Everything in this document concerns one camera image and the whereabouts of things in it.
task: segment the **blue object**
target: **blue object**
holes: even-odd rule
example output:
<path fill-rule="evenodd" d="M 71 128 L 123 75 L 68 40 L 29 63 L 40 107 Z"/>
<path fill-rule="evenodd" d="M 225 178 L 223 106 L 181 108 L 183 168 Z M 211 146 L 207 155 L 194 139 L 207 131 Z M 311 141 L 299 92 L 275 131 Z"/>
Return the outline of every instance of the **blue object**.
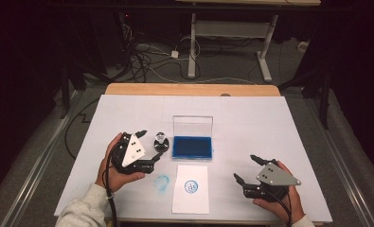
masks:
<path fill-rule="evenodd" d="M 201 136 L 174 136 L 172 157 L 211 160 L 211 138 Z"/>

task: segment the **dark background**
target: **dark background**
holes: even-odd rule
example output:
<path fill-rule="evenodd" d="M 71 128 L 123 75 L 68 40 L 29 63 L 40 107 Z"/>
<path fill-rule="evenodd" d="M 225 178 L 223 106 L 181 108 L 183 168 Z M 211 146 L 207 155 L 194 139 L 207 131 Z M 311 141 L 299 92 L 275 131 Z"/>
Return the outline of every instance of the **dark background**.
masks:
<path fill-rule="evenodd" d="M 323 7 L 353 4 L 353 13 L 328 15 L 322 20 L 308 15 L 280 16 L 274 40 L 311 39 L 296 77 L 310 72 L 319 62 L 328 62 L 331 88 L 374 164 L 374 0 L 322 1 Z M 130 20 L 136 30 L 170 43 L 189 33 L 190 16 L 184 13 L 133 13 Z M 85 68 L 104 73 L 107 59 L 98 48 L 96 25 L 91 14 L 74 14 L 69 21 L 65 11 L 47 9 L 43 1 L 0 0 L 0 183 L 28 137 L 55 107 L 53 96 L 60 88 L 62 63 L 70 62 L 69 77 L 75 84 Z M 78 66 L 71 64 L 74 59 Z M 302 85 L 315 82 L 309 78 Z"/>

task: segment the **person's arm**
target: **person's arm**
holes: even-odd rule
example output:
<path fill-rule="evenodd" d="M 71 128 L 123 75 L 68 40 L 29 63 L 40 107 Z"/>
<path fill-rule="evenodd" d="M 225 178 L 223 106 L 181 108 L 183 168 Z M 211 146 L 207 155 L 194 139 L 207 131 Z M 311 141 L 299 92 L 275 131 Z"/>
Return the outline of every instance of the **person's arm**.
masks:
<path fill-rule="evenodd" d="M 109 144 L 106 155 L 101 161 L 98 169 L 98 176 L 95 183 L 92 183 L 89 190 L 81 199 L 74 199 L 60 213 L 56 226 L 105 226 L 104 211 L 107 209 L 109 202 L 107 201 L 106 189 L 103 182 L 104 170 L 106 169 L 107 157 L 113 146 L 118 143 L 121 138 L 120 133 Z M 113 167 L 109 169 L 110 189 L 113 192 L 119 190 L 125 183 L 134 182 L 142 179 L 145 174 L 135 172 L 130 175 L 120 174 Z"/>
<path fill-rule="evenodd" d="M 278 161 L 277 164 L 281 169 L 291 174 L 290 170 L 285 165 L 283 165 L 281 162 Z M 291 214 L 292 214 L 291 224 L 293 227 L 314 226 L 313 223 L 309 220 L 308 216 L 306 216 L 304 213 L 304 210 L 301 204 L 301 199 L 294 185 L 289 186 L 289 197 L 285 196 L 282 202 L 287 207 L 290 207 L 290 202 L 291 202 Z M 289 217 L 287 215 L 287 212 L 278 202 L 268 202 L 262 199 L 254 199 L 253 203 L 257 206 L 260 206 L 261 208 L 265 210 L 272 212 L 278 218 L 280 218 L 284 223 L 288 223 Z"/>

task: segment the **clear plastic box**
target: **clear plastic box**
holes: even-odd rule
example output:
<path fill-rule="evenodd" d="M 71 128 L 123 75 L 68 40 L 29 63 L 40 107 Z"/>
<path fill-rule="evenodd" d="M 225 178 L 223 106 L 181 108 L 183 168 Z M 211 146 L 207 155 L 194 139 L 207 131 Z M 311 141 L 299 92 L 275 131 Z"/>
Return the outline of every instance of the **clear plastic box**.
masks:
<path fill-rule="evenodd" d="M 172 158 L 212 160 L 213 116 L 175 115 Z"/>

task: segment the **white table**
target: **white table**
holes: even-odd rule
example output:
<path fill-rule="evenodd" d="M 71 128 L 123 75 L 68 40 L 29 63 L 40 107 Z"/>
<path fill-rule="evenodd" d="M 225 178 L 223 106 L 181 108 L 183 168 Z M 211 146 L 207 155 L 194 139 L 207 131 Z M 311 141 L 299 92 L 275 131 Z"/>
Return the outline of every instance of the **white table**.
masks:
<path fill-rule="evenodd" d="M 120 131 L 147 130 L 140 141 L 147 151 L 147 156 L 143 159 L 150 159 L 156 153 L 153 141 L 157 132 L 163 131 L 172 142 L 172 117 L 179 114 L 213 116 L 213 160 L 174 161 L 169 149 L 155 164 L 152 174 L 141 181 L 125 185 L 116 193 L 119 220 L 277 223 L 273 214 L 253 205 L 252 200 L 243 196 L 242 188 L 233 176 L 233 173 L 237 173 L 248 183 L 258 183 L 255 177 L 263 166 L 257 165 L 249 157 L 250 154 L 256 154 L 263 159 L 276 158 L 283 161 L 302 182 L 297 190 L 304 210 L 312 221 L 332 221 L 287 103 L 281 96 L 102 96 L 62 192 L 55 216 L 71 200 L 82 197 L 89 184 L 96 179 L 99 160 L 115 135 Z M 171 213 L 177 165 L 208 167 L 208 215 Z M 155 180 L 161 176 L 169 178 L 165 190 L 154 186 Z M 108 209 L 106 216 L 109 217 L 110 214 Z"/>
<path fill-rule="evenodd" d="M 199 3 L 217 3 L 217 4 L 247 4 L 247 5 L 272 5 L 272 6 L 296 6 L 308 7 L 319 6 L 320 0 L 177 0 L 182 2 L 190 2 L 192 4 Z M 190 53 L 188 62 L 189 78 L 195 78 L 196 65 L 196 37 L 241 37 L 241 38 L 264 38 L 263 47 L 257 51 L 258 63 L 266 82 L 272 81 L 269 67 L 266 63 L 266 54 L 272 40 L 273 32 L 276 28 L 278 15 L 273 15 L 269 23 L 248 23 L 248 22 L 226 22 L 226 21 L 198 21 L 196 13 L 192 13 L 191 31 L 190 31 Z"/>

